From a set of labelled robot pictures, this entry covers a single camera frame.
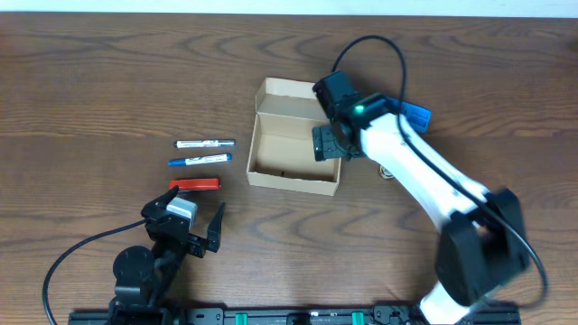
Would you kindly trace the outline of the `blue magnetic whiteboard eraser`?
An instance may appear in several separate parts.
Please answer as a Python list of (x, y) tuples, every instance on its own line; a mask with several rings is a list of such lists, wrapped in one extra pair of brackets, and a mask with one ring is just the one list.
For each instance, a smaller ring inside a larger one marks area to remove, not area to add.
[(395, 111), (403, 116), (403, 128), (409, 125), (417, 133), (424, 134), (427, 132), (432, 117), (430, 110), (406, 101), (399, 104), (398, 99), (393, 97), (387, 97), (387, 100), (391, 103)]

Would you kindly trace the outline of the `cardboard box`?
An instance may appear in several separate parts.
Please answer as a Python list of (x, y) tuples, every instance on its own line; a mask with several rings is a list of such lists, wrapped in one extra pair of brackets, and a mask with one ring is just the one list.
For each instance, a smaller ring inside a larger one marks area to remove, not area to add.
[(252, 186), (332, 196), (341, 160), (317, 162), (312, 130), (329, 123), (312, 83), (267, 78), (255, 96), (255, 123), (247, 159)]

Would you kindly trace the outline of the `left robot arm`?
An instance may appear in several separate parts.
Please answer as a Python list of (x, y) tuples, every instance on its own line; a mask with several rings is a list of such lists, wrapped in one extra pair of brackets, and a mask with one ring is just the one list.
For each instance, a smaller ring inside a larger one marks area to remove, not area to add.
[(185, 309), (169, 301), (168, 292), (188, 255), (203, 258), (220, 248), (222, 203), (207, 228), (207, 235), (191, 233), (198, 212), (196, 203), (178, 197), (174, 186), (141, 210), (152, 248), (130, 246), (113, 263), (115, 297), (109, 306), (109, 324), (185, 324)]

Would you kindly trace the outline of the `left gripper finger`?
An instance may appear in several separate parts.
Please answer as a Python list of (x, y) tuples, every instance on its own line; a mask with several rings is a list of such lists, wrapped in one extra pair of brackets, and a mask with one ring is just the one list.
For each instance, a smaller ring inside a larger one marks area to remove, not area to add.
[(177, 197), (179, 187), (173, 186), (163, 195), (146, 203), (141, 210), (141, 216), (147, 220), (157, 220), (167, 214), (167, 206)]
[(207, 228), (207, 250), (217, 253), (220, 248), (222, 219), (224, 217), (226, 203), (220, 204), (219, 209)]

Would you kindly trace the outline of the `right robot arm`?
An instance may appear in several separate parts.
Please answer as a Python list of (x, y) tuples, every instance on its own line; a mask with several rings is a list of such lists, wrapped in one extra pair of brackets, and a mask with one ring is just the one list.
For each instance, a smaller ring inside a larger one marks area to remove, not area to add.
[(316, 160), (366, 157), (378, 163), (421, 205), (440, 235), (437, 283), (418, 304), (426, 323), (463, 320), (526, 271), (533, 252), (518, 198), (510, 190), (488, 190), (426, 143), (420, 133), (428, 111), (381, 93), (363, 96), (340, 71), (312, 91), (329, 119), (312, 131)]

